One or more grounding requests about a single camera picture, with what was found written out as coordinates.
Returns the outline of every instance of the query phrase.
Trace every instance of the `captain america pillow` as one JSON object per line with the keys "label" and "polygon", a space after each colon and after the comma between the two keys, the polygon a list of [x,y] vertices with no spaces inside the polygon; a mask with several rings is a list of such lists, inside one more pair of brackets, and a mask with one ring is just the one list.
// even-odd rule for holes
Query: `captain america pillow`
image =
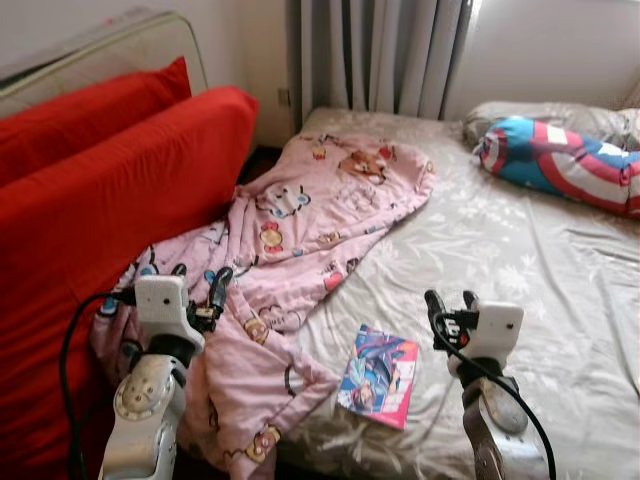
{"label": "captain america pillow", "polygon": [[510,117],[489,129],[478,154],[485,169],[511,182],[640,217],[640,152]]}

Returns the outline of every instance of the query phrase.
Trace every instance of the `gray pillow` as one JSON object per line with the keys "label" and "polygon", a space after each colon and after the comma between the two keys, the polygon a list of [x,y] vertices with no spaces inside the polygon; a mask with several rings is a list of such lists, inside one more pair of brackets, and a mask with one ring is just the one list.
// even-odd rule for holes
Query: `gray pillow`
{"label": "gray pillow", "polygon": [[640,109],[614,112],[576,103],[483,103],[471,110],[464,121],[465,140],[470,146],[477,145],[491,125],[514,115],[565,128],[623,150],[640,150]]}

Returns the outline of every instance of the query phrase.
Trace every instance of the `comic book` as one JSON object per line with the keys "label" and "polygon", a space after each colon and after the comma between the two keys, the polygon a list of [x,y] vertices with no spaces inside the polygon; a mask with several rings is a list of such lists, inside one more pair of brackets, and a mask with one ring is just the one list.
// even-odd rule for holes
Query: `comic book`
{"label": "comic book", "polygon": [[418,358],[418,345],[360,327],[338,391],[342,407],[404,429]]}

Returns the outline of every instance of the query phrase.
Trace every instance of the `red cushion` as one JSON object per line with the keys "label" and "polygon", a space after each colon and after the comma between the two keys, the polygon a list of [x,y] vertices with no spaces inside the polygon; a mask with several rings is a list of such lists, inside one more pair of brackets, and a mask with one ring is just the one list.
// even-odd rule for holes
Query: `red cushion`
{"label": "red cushion", "polygon": [[[225,213],[256,110],[235,88],[211,90],[0,188],[3,475],[65,477],[69,435],[56,362],[73,311],[110,289],[148,244]],[[68,361],[80,413],[104,392],[87,342],[94,311]],[[105,443],[93,444],[98,458]]]}
{"label": "red cushion", "polygon": [[0,186],[75,155],[191,96],[179,58],[54,98],[0,120]]}

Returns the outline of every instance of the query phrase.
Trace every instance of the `floor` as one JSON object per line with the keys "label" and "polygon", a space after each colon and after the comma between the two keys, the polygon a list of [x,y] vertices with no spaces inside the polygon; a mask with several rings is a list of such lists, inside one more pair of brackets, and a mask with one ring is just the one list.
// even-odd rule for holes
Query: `floor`
{"label": "floor", "polygon": [[[279,148],[258,147],[249,157],[240,173],[238,183],[244,185],[267,172],[278,161],[282,150]],[[213,468],[205,461],[195,460],[186,453],[179,451],[176,468],[173,473],[175,479],[189,480],[228,480],[226,473]],[[305,480],[331,480],[333,477],[319,475],[301,470],[290,465],[279,463],[276,466],[276,480],[304,478]]]}

